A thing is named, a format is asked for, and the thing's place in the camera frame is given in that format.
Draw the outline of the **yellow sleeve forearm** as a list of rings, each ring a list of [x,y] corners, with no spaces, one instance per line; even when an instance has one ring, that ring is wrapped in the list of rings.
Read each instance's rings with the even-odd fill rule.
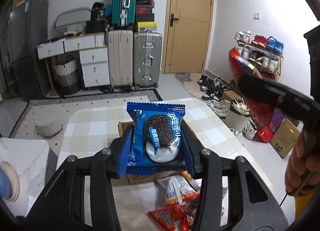
[[[298,196],[295,196],[295,218],[299,217],[299,215],[303,212],[306,206],[309,204],[312,199],[315,191],[317,190],[317,186],[308,186],[304,187]]]

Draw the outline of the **person's right hand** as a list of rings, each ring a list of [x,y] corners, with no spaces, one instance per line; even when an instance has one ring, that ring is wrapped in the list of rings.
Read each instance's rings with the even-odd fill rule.
[[[302,182],[302,175],[306,170],[312,173],[308,185],[316,186],[319,184],[319,154],[314,154],[307,159],[303,159],[304,147],[304,131],[301,131],[289,157],[285,172],[285,187],[288,193],[292,192],[294,188],[299,187]]]

